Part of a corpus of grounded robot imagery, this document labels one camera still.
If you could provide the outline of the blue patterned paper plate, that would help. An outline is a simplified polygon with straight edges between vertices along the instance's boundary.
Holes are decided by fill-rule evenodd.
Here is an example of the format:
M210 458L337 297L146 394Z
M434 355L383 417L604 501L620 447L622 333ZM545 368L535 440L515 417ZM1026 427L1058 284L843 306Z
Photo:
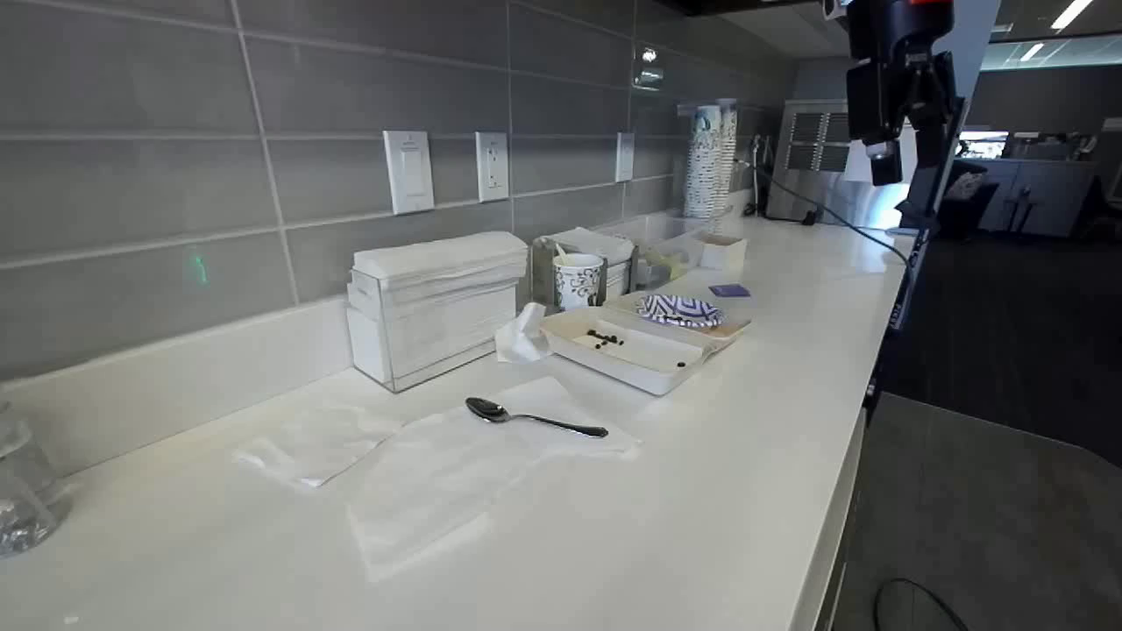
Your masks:
M643 294L638 313L656 327L714 331L717 308L684 294Z

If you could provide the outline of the open foam food pack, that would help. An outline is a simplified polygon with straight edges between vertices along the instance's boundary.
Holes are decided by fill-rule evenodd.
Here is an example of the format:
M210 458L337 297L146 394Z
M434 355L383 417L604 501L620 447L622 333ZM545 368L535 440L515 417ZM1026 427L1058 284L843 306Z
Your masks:
M571 364L638 394L666 397L723 355L745 327L749 313L738 300L723 300L712 331L684 331L648 323L641 315L641 294L626 294L604 308L545 315L544 335L545 346Z

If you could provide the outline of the white wall outlet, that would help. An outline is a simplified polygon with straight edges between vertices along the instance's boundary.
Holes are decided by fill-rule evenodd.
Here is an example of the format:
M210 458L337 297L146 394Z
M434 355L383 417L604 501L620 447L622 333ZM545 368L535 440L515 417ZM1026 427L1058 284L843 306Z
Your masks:
M508 145L501 133L475 135L475 197L480 200L508 197Z

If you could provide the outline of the white napkin dispenser box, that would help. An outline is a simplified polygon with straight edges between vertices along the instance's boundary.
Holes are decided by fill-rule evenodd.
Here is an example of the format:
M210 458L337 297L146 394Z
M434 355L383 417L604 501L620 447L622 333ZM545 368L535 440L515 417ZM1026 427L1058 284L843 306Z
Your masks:
M515 319L527 260L511 231L359 249L345 280L349 364L403 394L485 359Z

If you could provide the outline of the crumpled white napkin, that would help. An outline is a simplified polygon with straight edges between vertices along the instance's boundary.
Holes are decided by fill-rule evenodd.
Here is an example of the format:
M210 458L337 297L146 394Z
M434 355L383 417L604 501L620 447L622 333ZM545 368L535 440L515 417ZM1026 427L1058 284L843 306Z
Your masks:
M517 364L544 360L545 359L544 315L545 308L539 300L528 300L511 323L506 323L493 333L493 355L501 360L517 360Z

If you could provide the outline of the tall paper cup stack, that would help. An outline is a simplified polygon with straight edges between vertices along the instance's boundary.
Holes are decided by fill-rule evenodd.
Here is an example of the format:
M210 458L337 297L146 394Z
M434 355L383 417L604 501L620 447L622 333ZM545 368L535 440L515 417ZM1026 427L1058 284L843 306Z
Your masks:
M737 153L737 111L728 101L697 104L691 117L691 158L684 186L688 218L714 218L728 191Z

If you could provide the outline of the small cardboard box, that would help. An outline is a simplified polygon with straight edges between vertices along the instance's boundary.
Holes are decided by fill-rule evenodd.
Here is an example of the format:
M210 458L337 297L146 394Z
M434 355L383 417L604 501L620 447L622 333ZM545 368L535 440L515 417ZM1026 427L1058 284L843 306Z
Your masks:
M738 273L744 260L745 260L744 234L702 234L697 237L697 267L702 271Z

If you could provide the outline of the clear tray of packets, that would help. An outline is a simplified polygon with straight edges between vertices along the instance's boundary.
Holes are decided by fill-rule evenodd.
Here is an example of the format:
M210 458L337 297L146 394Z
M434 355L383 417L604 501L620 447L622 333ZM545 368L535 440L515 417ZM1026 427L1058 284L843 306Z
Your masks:
M638 243L632 263L632 286L652 292L697 267L702 253L693 237Z

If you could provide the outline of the white wall switch plate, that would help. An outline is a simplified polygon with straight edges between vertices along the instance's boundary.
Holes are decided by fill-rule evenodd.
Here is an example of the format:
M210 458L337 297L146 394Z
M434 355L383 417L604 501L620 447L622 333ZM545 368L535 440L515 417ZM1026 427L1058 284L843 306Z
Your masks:
M388 200L397 215L432 211L432 146L424 131L385 131L383 133Z

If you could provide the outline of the clear plastic sheet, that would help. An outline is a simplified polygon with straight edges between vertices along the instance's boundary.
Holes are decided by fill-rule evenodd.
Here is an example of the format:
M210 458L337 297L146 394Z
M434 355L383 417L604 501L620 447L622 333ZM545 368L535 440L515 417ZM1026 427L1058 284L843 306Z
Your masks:
M407 570L438 548L480 529L486 513L545 458L635 458L638 437L596 417L557 377L490 394L511 413L605 427L584 437L528 419L486 424L454 401L449 409L400 419L369 402L308 405L241 440L232 458L295 489L317 494L365 470L345 527L370 581Z

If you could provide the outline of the black metal spoon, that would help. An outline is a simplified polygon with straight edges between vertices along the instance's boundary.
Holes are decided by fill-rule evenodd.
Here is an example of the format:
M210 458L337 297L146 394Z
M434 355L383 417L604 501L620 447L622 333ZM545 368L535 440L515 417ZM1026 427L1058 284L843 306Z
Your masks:
M549 417L539 417L539 413L511 413L511 409L506 409L501 402L485 401L485 397L465 397L465 409L471 409L474 417L486 419L486 424L528 419L528 424L544 424L544 427L576 432L576 436L584 436L584 437L605 437L605 436L608 436L605 427L549 419Z

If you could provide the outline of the clear glass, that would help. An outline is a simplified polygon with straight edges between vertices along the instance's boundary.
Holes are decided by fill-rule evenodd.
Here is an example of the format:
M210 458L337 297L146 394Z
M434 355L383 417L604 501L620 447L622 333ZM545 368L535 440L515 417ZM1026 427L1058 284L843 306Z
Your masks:
M0 405L0 556L47 540L65 515L58 478L22 409Z

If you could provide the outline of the white patterned paper cup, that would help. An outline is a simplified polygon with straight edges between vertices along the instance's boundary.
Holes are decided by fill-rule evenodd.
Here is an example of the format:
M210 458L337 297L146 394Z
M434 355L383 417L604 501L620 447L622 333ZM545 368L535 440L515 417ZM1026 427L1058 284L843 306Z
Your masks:
M555 292L561 308L589 308L598 300L604 260L592 253L563 253L555 260Z

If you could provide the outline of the small blue square packet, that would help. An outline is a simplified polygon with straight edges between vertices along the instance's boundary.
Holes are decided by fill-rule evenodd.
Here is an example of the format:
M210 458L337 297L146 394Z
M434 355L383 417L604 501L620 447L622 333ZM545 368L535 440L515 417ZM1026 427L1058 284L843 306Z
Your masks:
M712 284L709 286L714 297L749 297L744 284Z

